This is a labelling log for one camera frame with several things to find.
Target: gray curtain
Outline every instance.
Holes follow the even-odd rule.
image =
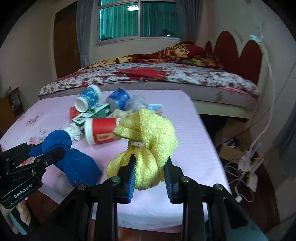
[[[195,42],[200,28],[203,0],[176,0],[183,41]]]
[[[273,141],[279,151],[280,162],[288,178],[296,177],[296,104],[283,129]]]
[[[80,66],[89,66],[89,38],[91,33],[91,14],[94,0],[78,0],[76,13],[77,44],[80,53]]]

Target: mattress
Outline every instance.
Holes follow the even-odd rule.
[[[150,81],[129,81],[98,84],[102,91],[115,91],[116,88],[126,90],[182,90],[192,100],[207,101],[220,104],[230,104],[238,107],[254,110],[258,98],[247,92],[231,87],[210,87],[193,84],[171,83],[171,82],[150,82]],[[58,96],[80,94],[86,87],[70,88],[58,92],[39,96],[40,99]]]
[[[148,80],[186,83],[207,87],[231,87],[260,96],[255,83],[221,69],[204,68],[177,63],[122,63],[84,69],[59,78],[44,86],[39,96],[90,84],[106,84],[121,81]]]
[[[193,106],[190,97],[180,90],[138,90],[129,91],[131,95],[142,95],[148,104],[162,104],[163,117],[171,120],[179,141],[172,156],[174,165],[181,167],[184,175],[198,183],[213,186],[221,183],[230,191],[223,166],[212,141]],[[103,92],[102,99],[110,94]],[[73,106],[77,95],[47,98],[38,101],[20,117],[2,137],[0,144],[8,150],[27,142],[38,144],[52,130],[63,129],[71,121],[69,108]],[[106,180],[108,163],[119,153],[127,149],[127,140],[90,146],[85,138],[73,141],[76,148],[91,156],[103,174],[100,183]],[[73,190],[67,177],[54,165],[46,169],[39,189],[57,203]],[[118,225],[141,230],[179,232],[182,221],[182,205],[172,205],[167,197],[165,183],[156,187],[134,191],[129,205],[118,205]],[[208,219],[204,204],[205,220]]]

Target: yellow knitted cloth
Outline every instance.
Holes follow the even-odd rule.
[[[135,188],[145,190],[164,181],[164,166],[178,146],[172,123],[150,110],[140,109],[121,120],[113,133],[128,139],[128,150],[117,155],[107,167],[107,178],[116,176],[120,167],[126,166],[131,154],[136,156]],[[144,147],[131,145],[143,142]]]

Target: cardboard box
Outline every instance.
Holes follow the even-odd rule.
[[[77,126],[83,127],[85,118],[105,118],[111,114],[110,105],[108,103],[96,103],[92,108],[88,111],[79,114],[75,118],[72,119],[76,123]]]
[[[233,163],[238,164],[239,159],[244,156],[244,153],[232,146],[222,145],[219,150],[219,157],[224,160],[231,161]]]
[[[220,131],[218,131],[218,133],[215,136],[215,147],[218,147],[223,142],[236,137],[239,140],[239,144],[237,145],[237,147],[242,152],[248,150],[252,143],[252,136],[250,130],[245,130],[246,123],[239,121],[235,118],[228,118],[226,125]]]

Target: pink mattress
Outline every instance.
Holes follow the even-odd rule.
[[[103,92],[103,101],[111,92]],[[189,96],[180,90],[135,90],[131,95],[142,95],[148,104],[162,104],[163,116],[175,127],[179,146],[172,156],[174,165],[182,168],[184,175],[200,184],[213,186],[221,183],[229,191],[223,166],[208,133]],[[38,101],[20,117],[2,137],[3,150],[27,142],[38,144],[53,130],[64,129],[71,123],[69,108],[77,95],[48,98]],[[76,148],[91,156],[103,171],[100,182],[106,179],[108,163],[127,149],[127,140],[90,146],[85,138],[73,141]],[[72,190],[67,177],[54,165],[46,169],[39,189],[60,203]],[[205,219],[208,219],[204,205]],[[118,205],[118,225],[141,230],[179,232],[182,205],[172,205],[167,197],[165,183],[145,191],[135,190],[129,205]]]

